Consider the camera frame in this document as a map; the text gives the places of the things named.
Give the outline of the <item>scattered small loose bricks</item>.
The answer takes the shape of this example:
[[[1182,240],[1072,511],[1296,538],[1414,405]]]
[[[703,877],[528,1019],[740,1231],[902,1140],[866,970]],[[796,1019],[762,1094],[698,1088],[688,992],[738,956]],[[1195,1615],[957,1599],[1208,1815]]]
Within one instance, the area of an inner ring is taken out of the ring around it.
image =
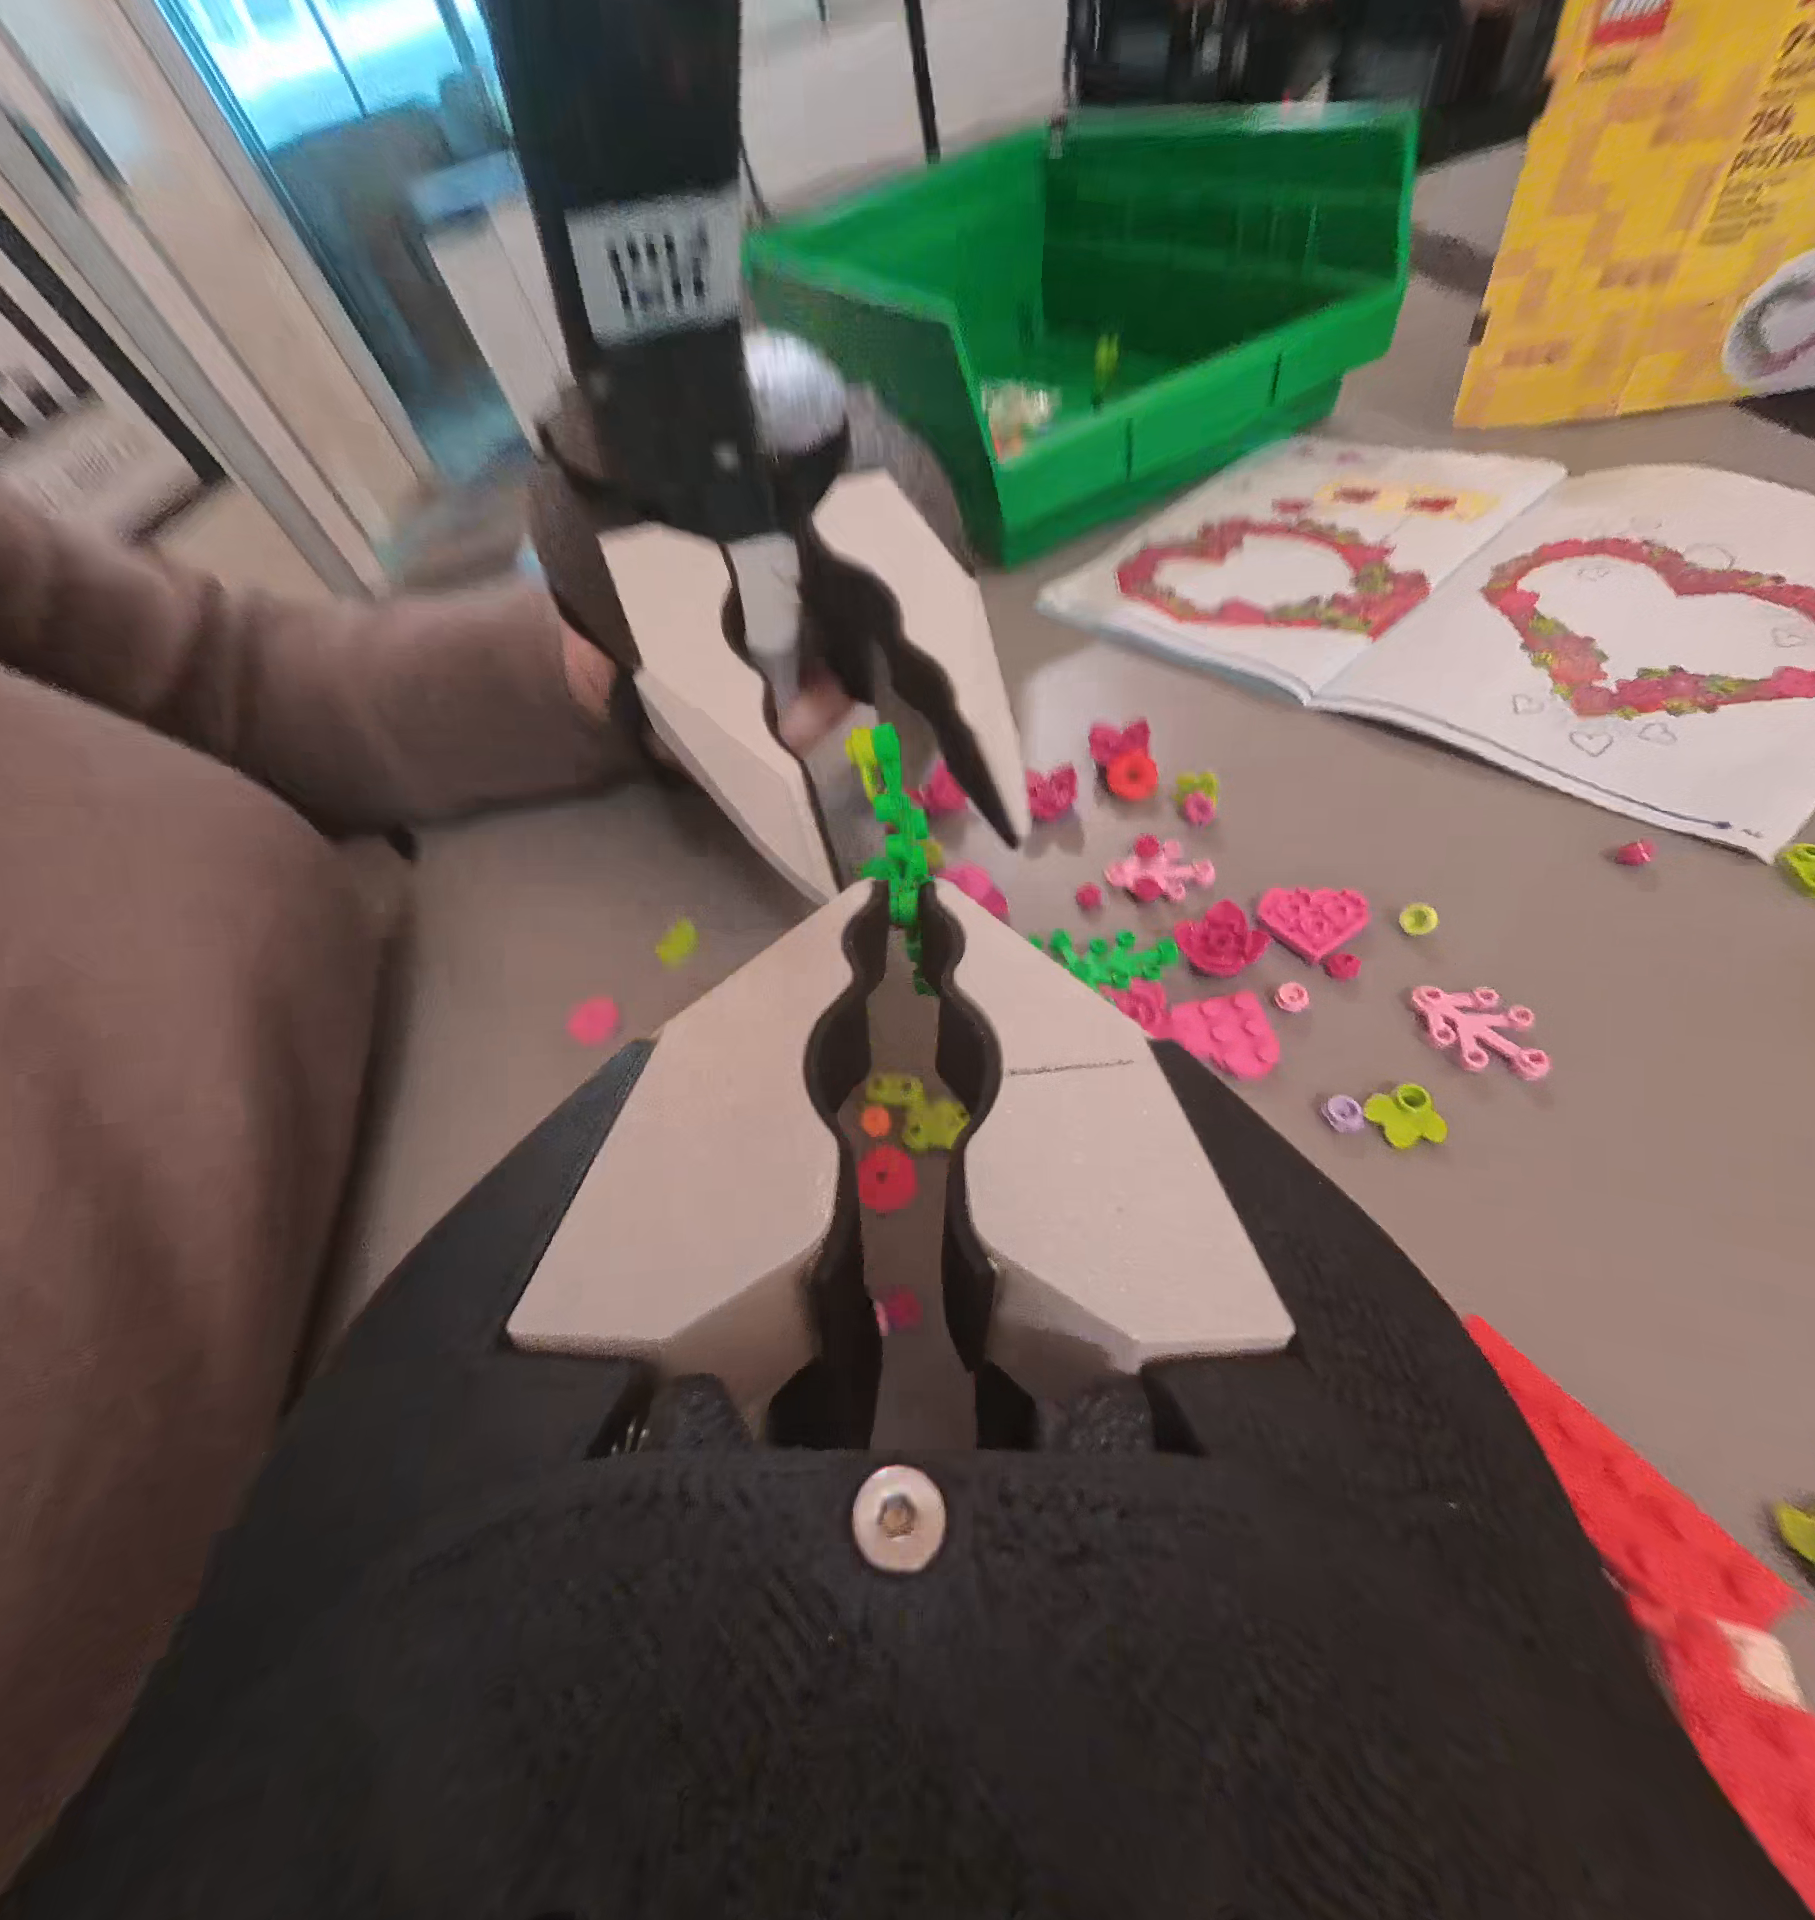
[[[849,803],[852,844],[880,852],[880,829],[853,765],[833,749],[826,793]],[[1361,1072],[1334,1072],[1322,1058],[1327,1020],[1341,1020],[1359,973],[1350,947],[1299,976],[1262,980],[1281,1044],[1284,1086],[1322,1095],[1322,1122],[1342,1135],[1378,1138],[1396,1154],[1448,1156],[1448,1189],[1411,1183],[1434,1233],[1440,1201],[1465,1209],[1451,1231],[1457,1252],[1472,1231],[1472,1260],[1442,1276],[1448,1302],[1524,1294],[1526,1314],[1551,1302],[1578,1361],[1576,1385],[1606,1361],[1636,1391],[1631,1438],[1652,1434],[1655,1413],[1683,1412],[1690,1433],[1726,1448],[1746,1441],[1758,1490],[1771,1493],[1767,1528],[1815,1580],[1815,940],[1800,945],[1710,927],[1679,903],[1661,952],[1640,940],[1584,935],[1572,956],[1576,995],[1550,1014],[1576,1013],[1572,1092],[1524,1084],[1506,1064],[1463,1071],[1429,1048],[1410,1013],[1405,959],[1363,973],[1377,1044],[1342,1055]],[[1204,1135],[1242,1116],[1241,1095],[1259,1082],[1230,1080],[1182,1045],[1153,1041],[1176,1094]],[[1262,1238],[1255,1207],[1275,1207],[1299,1233],[1322,1226],[1342,1192],[1315,1163],[1289,1163],[1300,1179],[1257,1177],[1233,1202],[1269,1278],[1277,1252]]]

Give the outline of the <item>light pink branch brick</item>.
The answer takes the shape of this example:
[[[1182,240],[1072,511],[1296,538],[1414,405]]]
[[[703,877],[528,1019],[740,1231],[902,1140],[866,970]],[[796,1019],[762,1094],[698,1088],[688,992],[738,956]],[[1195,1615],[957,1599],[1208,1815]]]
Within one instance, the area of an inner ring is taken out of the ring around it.
[[[1524,1084],[1539,1084],[1551,1072],[1551,1055],[1528,1040],[1537,1025],[1532,1007],[1506,1000],[1493,987],[1449,992],[1420,984],[1410,992],[1407,1006],[1424,1044],[1449,1054],[1463,1071],[1482,1072],[1502,1063]]]
[[[1218,882],[1208,857],[1188,857],[1173,838],[1142,834],[1131,852],[1104,868],[1104,885],[1135,903],[1182,903],[1189,893],[1204,893]]]

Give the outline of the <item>yellow toy set box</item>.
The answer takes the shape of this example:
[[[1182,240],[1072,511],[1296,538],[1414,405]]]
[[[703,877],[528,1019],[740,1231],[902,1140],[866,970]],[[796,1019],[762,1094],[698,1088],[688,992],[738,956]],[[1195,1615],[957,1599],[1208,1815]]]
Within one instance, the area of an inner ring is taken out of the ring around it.
[[[1453,421],[1815,389],[1815,1],[1567,4]]]

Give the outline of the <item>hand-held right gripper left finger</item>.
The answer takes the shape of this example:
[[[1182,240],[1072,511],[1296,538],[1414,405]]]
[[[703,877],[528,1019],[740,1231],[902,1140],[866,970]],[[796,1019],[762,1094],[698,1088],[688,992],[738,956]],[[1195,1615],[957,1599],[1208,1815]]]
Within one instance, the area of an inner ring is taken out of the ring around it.
[[[872,1434],[841,1105],[872,1061],[872,885],[668,1020],[510,1309],[515,1348],[714,1375],[787,1442]]]

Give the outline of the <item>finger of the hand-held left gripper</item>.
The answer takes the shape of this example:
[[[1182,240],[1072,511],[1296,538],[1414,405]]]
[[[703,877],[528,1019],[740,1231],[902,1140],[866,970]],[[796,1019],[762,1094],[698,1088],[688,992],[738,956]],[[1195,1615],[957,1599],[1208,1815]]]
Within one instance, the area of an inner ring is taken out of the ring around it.
[[[1023,740],[978,582],[882,470],[837,477],[801,526],[801,638],[860,702],[908,716],[1018,852]]]
[[[727,552],[666,524],[604,534],[635,647],[641,705],[679,767],[805,900],[843,887],[816,786],[779,727],[776,687],[746,648]]]

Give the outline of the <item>green plastic bin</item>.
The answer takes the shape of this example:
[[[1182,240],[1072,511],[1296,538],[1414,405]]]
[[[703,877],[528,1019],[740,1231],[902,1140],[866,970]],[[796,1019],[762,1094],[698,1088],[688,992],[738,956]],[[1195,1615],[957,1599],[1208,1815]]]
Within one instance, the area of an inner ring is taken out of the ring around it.
[[[753,308],[872,387],[1018,567],[1333,411],[1396,330],[1417,137],[1380,104],[1085,108],[753,233]],[[1063,392],[1010,463],[995,378]]]

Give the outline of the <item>black framed wall sign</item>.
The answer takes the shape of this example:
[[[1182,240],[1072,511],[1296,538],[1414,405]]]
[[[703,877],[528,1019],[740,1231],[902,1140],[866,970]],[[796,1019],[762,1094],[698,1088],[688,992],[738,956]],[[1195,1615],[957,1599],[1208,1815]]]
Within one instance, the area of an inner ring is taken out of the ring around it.
[[[148,542],[229,480],[0,204],[0,483],[49,516]]]

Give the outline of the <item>green vine brick stem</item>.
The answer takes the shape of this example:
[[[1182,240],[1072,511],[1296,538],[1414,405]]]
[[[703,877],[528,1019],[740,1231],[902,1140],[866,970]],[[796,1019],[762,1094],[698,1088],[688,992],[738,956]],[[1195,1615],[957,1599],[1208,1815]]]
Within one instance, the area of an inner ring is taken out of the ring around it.
[[[848,733],[848,758],[880,829],[880,852],[862,864],[862,877],[886,894],[891,930],[904,943],[916,993],[934,997],[937,984],[925,966],[920,903],[925,888],[941,872],[944,849],[929,829],[923,806],[909,793],[900,736],[891,723],[853,727]]]

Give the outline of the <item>pink heart brick plate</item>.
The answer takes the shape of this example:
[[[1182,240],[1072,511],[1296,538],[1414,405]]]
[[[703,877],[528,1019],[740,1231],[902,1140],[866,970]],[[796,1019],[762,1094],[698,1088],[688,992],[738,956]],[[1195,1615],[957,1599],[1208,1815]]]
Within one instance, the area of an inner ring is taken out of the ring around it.
[[[1350,947],[1372,922],[1372,908],[1354,888],[1271,887],[1257,902],[1255,922],[1295,958],[1319,966]]]
[[[1266,1001],[1253,992],[1173,1004],[1160,1022],[1160,1040],[1241,1082],[1259,1082],[1281,1061]]]

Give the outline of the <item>person's left forearm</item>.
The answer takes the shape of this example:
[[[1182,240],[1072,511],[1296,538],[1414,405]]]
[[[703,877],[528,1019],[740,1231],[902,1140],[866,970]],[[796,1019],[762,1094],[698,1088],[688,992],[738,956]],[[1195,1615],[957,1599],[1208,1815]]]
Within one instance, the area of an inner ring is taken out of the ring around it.
[[[327,829],[412,829],[600,793],[524,578],[455,593],[229,588],[0,483],[0,666],[173,739]]]

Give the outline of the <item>red heart brick frame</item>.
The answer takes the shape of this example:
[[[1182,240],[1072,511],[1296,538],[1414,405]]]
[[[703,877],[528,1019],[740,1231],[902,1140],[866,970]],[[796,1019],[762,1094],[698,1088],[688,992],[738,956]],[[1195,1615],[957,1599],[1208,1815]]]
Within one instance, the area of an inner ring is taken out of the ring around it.
[[[1791,1586],[1486,1320],[1463,1323],[1652,1639],[1700,1761],[1815,1916],[1815,1714],[1777,1635]]]

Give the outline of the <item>person's left hand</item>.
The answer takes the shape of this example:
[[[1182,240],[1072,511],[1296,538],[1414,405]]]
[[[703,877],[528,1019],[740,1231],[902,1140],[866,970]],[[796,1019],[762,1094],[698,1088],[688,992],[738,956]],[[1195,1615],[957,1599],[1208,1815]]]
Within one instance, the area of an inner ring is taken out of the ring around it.
[[[662,736],[655,731],[634,672],[611,659],[577,630],[561,628],[561,666],[568,696],[591,733],[604,781],[648,778],[668,786],[688,776]]]

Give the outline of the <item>open instruction booklet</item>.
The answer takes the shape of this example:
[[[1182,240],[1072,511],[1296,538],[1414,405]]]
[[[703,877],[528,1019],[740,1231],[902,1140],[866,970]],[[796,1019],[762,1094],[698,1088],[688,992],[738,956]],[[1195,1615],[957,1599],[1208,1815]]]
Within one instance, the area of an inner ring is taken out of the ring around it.
[[[1815,496],[1770,480],[1302,435],[1038,604],[1760,860],[1815,814]]]

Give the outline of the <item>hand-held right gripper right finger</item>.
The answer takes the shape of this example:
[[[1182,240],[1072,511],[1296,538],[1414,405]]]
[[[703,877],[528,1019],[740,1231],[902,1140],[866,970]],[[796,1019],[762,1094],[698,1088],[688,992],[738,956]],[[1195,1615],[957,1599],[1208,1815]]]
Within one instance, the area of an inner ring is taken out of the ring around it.
[[[947,881],[929,887],[937,1072],[969,1120],[946,1327],[981,1448],[1160,1363],[1281,1352],[1267,1267],[1148,1032]]]

